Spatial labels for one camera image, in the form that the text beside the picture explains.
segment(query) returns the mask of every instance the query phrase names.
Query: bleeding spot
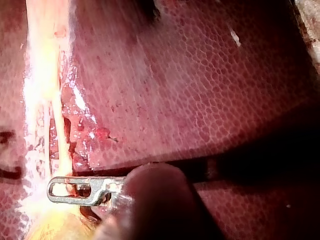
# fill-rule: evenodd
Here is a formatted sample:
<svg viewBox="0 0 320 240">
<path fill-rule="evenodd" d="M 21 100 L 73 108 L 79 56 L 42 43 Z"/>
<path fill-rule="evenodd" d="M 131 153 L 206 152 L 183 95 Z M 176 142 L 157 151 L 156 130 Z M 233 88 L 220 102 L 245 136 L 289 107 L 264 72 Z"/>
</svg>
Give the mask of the bleeding spot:
<svg viewBox="0 0 320 240">
<path fill-rule="evenodd" d="M 105 128 L 105 127 L 98 128 L 95 131 L 95 136 L 97 136 L 99 140 L 108 139 L 109 138 L 109 134 L 110 134 L 110 130 L 108 128 Z"/>
</svg>

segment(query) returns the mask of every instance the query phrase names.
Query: black suture mark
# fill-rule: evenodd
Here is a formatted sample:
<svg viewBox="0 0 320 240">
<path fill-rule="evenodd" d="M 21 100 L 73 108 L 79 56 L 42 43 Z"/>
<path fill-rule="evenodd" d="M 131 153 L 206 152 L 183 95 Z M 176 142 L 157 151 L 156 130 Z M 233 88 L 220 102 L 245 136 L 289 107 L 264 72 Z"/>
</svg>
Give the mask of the black suture mark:
<svg viewBox="0 0 320 240">
<path fill-rule="evenodd" d="M 0 178 L 18 180 L 22 177 L 21 167 L 16 167 L 15 171 L 7 171 L 0 169 Z"/>
<path fill-rule="evenodd" d="M 1 131 L 0 132 L 0 144 L 9 144 L 9 140 L 16 137 L 15 131 Z"/>
<path fill-rule="evenodd" d="M 135 0 L 135 2 L 150 23 L 160 17 L 160 11 L 157 9 L 154 0 Z"/>
</svg>

